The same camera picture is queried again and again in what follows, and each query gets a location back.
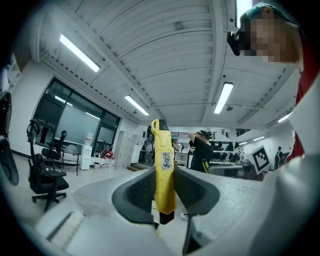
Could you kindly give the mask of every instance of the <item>white cabinet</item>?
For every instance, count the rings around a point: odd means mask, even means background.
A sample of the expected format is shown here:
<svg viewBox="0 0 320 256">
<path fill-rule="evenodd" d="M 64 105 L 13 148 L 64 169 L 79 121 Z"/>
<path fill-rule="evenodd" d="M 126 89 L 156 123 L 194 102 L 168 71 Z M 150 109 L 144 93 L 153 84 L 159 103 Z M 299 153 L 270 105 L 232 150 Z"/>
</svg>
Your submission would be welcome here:
<svg viewBox="0 0 320 256">
<path fill-rule="evenodd" d="M 80 157 L 80 169 L 89 170 L 91 162 L 92 146 L 83 145 Z"/>
<path fill-rule="evenodd" d="M 117 169 L 125 169 L 131 166 L 131 159 L 136 144 L 136 135 L 121 130 L 114 151 Z"/>
</svg>

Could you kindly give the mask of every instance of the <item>yellow handheld device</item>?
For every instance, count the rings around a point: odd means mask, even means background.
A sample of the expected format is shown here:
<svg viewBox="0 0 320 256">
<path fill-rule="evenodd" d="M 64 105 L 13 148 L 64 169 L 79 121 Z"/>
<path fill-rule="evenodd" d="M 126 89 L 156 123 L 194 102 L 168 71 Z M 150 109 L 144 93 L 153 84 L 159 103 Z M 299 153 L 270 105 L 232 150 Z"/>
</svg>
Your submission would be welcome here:
<svg viewBox="0 0 320 256">
<path fill-rule="evenodd" d="M 152 122 L 151 131 L 155 138 L 155 205 L 160 212 L 160 223 L 166 224 L 174 218 L 177 208 L 171 133 L 162 119 Z"/>
</svg>

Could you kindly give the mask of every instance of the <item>window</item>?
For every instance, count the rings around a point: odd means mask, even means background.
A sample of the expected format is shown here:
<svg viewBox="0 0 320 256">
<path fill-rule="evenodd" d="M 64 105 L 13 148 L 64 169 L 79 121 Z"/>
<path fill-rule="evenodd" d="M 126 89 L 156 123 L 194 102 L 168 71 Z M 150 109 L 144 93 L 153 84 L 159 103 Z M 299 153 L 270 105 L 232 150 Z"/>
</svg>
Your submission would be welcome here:
<svg viewBox="0 0 320 256">
<path fill-rule="evenodd" d="M 112 138 L 114 136 L 115 131 L 105 128 L 105 127 L 101 127 L 100 129 L 100 133 L 99 133 L 99 137 L 98 137 L 98 142 L 104 142 L 104 143 L 111 143 L 112 142 Z"/>
<path fill-rule="evenodd" d="M 64 139 L 66 142 L 85 144 L 85 137 L 87 135 L 91 136 L 93 141 L 99 122 L 98 119 L 87 115 L 74 106 L 66 105 L 56 129 L 55 139 L 59 140 L 62 131 L 66 131 Z"/>
<path fill-rule="evenodd" d="M 81 151 L 85 137 L 92 137 L 92 155 L 109 149 L 114 142 L 119 117 L 82 97 L 66 85 L 53 79 L 42 96 L 34 114 L 41 125 L 35 143 L 48 147 L 51 140 L 59 140 L 62 131 L 65 144 L 73 144 Z"/>
</svg>

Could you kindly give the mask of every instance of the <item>black cap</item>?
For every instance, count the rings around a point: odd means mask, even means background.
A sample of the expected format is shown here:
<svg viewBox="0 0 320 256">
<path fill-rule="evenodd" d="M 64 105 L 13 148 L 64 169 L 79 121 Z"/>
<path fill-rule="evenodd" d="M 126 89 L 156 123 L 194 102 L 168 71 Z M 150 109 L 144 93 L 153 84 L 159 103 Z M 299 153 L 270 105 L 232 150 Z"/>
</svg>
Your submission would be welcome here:
<svg viewBox="0 0 320 256">
<path fill-rule="evenodd" d="M 203 135 L 207 140 L 210 139 L 209 133 L 207 133 L 205 130 L 200 130 L 201 135 Z"/>
</svg>

